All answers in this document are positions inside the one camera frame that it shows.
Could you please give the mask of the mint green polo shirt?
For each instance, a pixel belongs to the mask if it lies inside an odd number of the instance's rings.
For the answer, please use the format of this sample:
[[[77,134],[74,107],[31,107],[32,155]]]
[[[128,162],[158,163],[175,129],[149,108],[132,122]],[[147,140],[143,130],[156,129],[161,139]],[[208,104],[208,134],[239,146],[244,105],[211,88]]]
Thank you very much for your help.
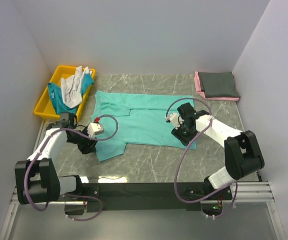
[[[183,103],[194,104],[188,95],[97,91],[91,119],[99,117],[104,128],[96,144],[98,161],[122,155],[127,144],[183,149],[185,146],[171,134],[173,125],[165,121],[165,115],[175,113]]]

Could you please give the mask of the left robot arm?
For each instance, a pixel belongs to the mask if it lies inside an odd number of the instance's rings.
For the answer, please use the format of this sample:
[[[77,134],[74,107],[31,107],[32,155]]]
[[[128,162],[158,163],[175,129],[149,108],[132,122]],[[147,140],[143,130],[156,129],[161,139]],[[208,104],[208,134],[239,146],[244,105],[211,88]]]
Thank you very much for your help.
[[[27,205],[30,196],[33,203],[57,201],[66,193],[79,195],[83,192],[83,184],[79,175],[59,177],[54,161],[65,143],[75,144],[78,150],[86,155],[96,151],[96,141],[82,137],[89,136],[85,126],[76,130],[77,116],[65,112],[60,114],[57,122],[47,127],[46,135],[35,152],[27,160],[15,165],[15,177],[18,201]]]

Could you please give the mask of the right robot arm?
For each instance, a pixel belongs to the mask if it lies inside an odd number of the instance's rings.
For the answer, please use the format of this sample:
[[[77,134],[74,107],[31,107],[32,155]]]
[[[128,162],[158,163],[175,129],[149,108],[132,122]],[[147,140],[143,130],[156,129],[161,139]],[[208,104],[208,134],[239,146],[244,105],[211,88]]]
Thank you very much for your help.
[[[204,180],[210,192],[233,183],[264,167],[264,159],[254,132],[241,131],[215,119],[210,113],[196,111],[190,103],[182,104],[165,118],[172,123],[172,135],[184,146],[195,141],[196,135],[206,135],[224,149],[224,167]]]

